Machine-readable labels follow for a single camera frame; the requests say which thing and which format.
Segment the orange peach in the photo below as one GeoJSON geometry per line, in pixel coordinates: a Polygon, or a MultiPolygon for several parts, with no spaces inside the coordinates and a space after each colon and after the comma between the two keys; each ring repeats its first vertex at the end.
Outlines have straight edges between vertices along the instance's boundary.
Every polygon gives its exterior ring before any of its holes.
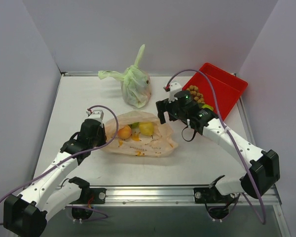
{"type": "Polygon", "coordinates": [[[128,139],[132,135],[132,129],[129,125],[126,125],[118,131],[117,135],[120,139],[128,139]]]}

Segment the longan bunch brown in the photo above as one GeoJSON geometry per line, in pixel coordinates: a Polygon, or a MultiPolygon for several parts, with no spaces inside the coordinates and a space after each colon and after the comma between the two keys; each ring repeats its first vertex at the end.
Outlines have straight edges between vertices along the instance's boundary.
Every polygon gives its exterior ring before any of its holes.
{"type": "Polygon", "coordinates": [[[196,85],[190,85],[186,90],[189,91],[193,100],[198,104],[205,104],[204,96],[199,92],[199,88],[196,85]]]}

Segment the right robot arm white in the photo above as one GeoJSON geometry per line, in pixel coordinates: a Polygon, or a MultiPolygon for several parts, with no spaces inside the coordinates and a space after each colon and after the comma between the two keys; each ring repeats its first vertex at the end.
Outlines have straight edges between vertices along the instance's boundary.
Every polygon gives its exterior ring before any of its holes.
{"type": "Polygon", "coordinates": [[[200,107],[186,91],[178,91],[173,100],[156,102],[161,124],[166,122],[165,113],[170,121],[180,120],[187,128],[222,147],[228,154],[244,166],[242,177],[222,175],[212,182],[209,189],[210,199],[220,202],[226,195],[246,193],[252,198],[261,198],[280,178],[279,156],[256,147],[232,129],[227,127],[219,116],[208,108],[200,107]]]}

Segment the green round fruit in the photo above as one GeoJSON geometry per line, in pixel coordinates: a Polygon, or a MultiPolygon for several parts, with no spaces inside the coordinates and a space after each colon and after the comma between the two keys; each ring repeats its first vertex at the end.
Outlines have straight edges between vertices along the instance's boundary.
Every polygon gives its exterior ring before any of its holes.
{"type": "Polygon", "coordinates": [[[202,109],[209,109],[211,111],[214,111],[214,108],[210,105],[207,105],[207,104],[199,104],[199,107],[202,109]]]}

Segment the orange banana-print plastic bag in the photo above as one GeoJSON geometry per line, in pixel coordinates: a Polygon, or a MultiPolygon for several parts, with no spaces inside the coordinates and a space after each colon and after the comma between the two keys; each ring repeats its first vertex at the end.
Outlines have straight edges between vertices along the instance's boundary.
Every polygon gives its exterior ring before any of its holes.
{"type": "Polygon", "coordinates": [[[128,139],[120,139],[118,135],[103,151],[137,157],[164,157],[168,156],[178,147],[172,139],[173,130],[168,124],[161,124],[159,118],[152,113],[143,111],[130,111],[117,116],[118,130],[135,122],[152,122],[154,133],[152,136],[142,135],[139,126],[132,129],[128,139]]]}

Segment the yellow pear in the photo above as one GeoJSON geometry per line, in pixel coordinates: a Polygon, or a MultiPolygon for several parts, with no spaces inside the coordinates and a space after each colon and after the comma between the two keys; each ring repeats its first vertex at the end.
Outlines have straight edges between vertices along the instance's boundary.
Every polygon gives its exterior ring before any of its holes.
{"type": "Polygon", "coordinates": [[[152,122],[140,122],[139,131],[142,135],[152,136],[154,133],[154,125],[152,122]]]}

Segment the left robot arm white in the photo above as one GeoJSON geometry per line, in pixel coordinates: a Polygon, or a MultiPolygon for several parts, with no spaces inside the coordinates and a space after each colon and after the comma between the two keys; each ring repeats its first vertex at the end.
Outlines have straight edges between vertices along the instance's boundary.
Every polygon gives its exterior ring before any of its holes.
{"type": "Polygon", "coordinates": [[[71,202],[84,203],[93,197],[90,184],[78,177],[69,179],[60,190],[56,188],[91,154],[91,149],[106,143],[101,118],[91,116],[61,147],[43,174],[19,195],[4,201],[3,226],[20,237],[40,236],[47,222],[71,202]]]}

